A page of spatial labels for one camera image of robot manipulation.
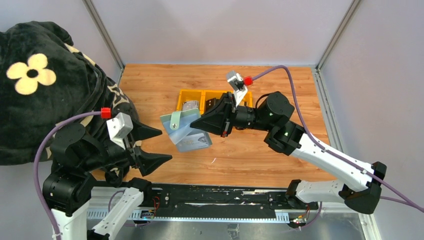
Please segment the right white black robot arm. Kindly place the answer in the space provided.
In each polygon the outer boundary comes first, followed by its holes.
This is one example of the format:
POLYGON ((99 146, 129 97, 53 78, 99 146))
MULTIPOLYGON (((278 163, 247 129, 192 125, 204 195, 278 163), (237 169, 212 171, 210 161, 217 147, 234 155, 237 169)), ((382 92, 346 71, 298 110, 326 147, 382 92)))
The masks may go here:
POLYGON ((233 129, 265 131, 264 142, 273 151, 307 161, 335 177, 333 181, 321 182, 292 180, 284 202, 294 208, 330 202, 344 204, 358 213, 374 213, 386 165, 359 161, 308 135, 305 127, 291 121, 294 109, 278 91, 265 94, 263 102, 255 108, 236 105, 233 94, 227 92, 190 126, 223 138, 233 129))

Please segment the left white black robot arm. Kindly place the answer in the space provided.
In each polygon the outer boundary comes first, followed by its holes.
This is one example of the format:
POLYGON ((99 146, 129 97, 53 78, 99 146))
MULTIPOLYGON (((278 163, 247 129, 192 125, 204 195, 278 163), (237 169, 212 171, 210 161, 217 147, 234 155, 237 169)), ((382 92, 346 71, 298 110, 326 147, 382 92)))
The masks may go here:
POLYGON ((55 240, 113 240, 136 207, 154 199, 152 183, 133 178, 120 200, 94 227, 87 227, 87 214, 96 179, 93 170, 116 164, 138 169, 147 176, 172 159, 169 154, 148 153, 135 146, 161 130, 132 120, 112 118, 106 122, 109 140, 100 142, 79 123, 62 127, 51 144, 58 163, 43 183, 42 194, 52 215, 55 240))

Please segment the green card holder wallet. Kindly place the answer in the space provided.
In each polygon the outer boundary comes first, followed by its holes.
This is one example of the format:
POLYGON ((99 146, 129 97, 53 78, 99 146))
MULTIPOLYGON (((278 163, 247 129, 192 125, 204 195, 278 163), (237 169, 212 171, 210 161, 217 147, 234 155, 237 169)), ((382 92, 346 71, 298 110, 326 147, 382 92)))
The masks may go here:
POLYGON ((198 108, 174 111, 160 117, 169 139, 180 153, 206 149, 212 145, 208 132, 191 127, 191 123, 200 117, 198 108))

